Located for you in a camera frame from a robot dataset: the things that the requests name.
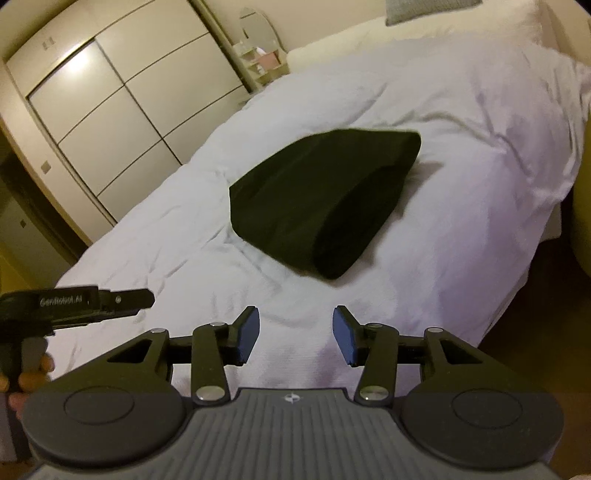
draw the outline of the white pillow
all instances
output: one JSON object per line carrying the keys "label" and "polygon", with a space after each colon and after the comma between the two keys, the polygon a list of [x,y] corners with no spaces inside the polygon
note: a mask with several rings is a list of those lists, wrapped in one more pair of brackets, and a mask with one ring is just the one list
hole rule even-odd
{"label": "white pillow", "polygon": [[495,35],[519,44],[543,45],[541,20],[541,0],[485,0],[478,7],[416,18],[393,27],[387,27],[385,17],[379,17],[291,50],[287,63],[291,72],[299,72],[316,63],[391,40],[463,32]]}

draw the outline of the logo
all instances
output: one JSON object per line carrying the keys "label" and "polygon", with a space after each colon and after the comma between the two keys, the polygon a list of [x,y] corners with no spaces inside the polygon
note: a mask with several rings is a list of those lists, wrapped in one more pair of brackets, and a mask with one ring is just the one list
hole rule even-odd
{"label": "logo", "polygon": [[285,397],[283,397],[283,400],[288,401],[289,403],[291,403],[292,405],[298,401],[301,400],[301,397],[295,393],[289,393],[287,394]]}
{"label": "logo", "polygon": [[74,305],[76,303],[82,303],[82,295],[69,296],[69,297],[53,297],[52,299],[41,299],[39,302],[40,307],[55,307],[60,305]]}

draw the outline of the oval mirror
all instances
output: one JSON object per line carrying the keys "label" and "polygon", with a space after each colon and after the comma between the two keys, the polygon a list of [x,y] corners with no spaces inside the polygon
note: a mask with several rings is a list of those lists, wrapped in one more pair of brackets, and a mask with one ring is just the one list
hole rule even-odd
{"label": "oval mirror", "polygon": [[265,53],[281,48],[279,38],[269,21],[253,8],[244,7],[240,11],[240,27],[253,47],[260,47]]}

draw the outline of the ceiling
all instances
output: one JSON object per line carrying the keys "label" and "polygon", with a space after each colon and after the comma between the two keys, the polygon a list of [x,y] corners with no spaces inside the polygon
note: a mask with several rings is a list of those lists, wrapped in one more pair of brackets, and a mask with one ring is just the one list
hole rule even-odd
{"label": "ceiling", "polygon": [[0,57],[8,60],[43,25],[75,0],[0,0]]}

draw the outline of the white duvet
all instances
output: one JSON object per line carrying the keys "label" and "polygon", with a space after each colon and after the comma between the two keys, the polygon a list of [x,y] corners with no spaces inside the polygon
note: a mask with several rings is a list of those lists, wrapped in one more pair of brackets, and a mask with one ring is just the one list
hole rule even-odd
{"label": "white duvet", "polygon": [[[57,375],[154,327],[190,335],[248,305],[261,334],[236,387],[347,387],[332,335],[343,304],[361,323],[403,335],[441,326],[473,345],[527,272],[583,148],[591,70],[541,47],[457,36],[393,42],[291,74],[219,127],[92,246],[61,286],[150,288],[135,318],[62,330]],[[299,275],[238,238],[228,187],[293,141],[335,128],[412,129],[423,139],[401,201],[340,279]],[[399,376],[399,393],[411,386]],[[173,384],[189,395],[189,368]]]}

